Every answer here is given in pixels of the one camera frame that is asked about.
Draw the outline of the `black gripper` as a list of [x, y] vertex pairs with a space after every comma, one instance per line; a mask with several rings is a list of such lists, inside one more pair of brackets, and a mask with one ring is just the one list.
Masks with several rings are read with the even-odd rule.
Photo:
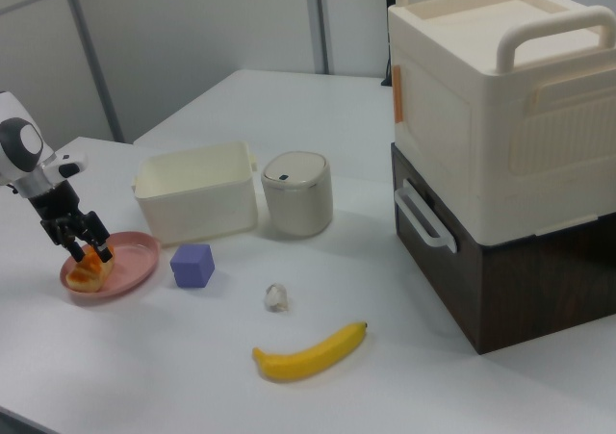
[[41, 219], [41, 226], [54, 244], [66, 248], [71, 257], [81, 262], [85, 252], [78, 241], [93, 247], [102, 263], [113, 259], [112, 247], [107, 242], [110, 234], [94, 211], [83, 213], [80, 198], [69, 183], [32, 197], [29, 202]]

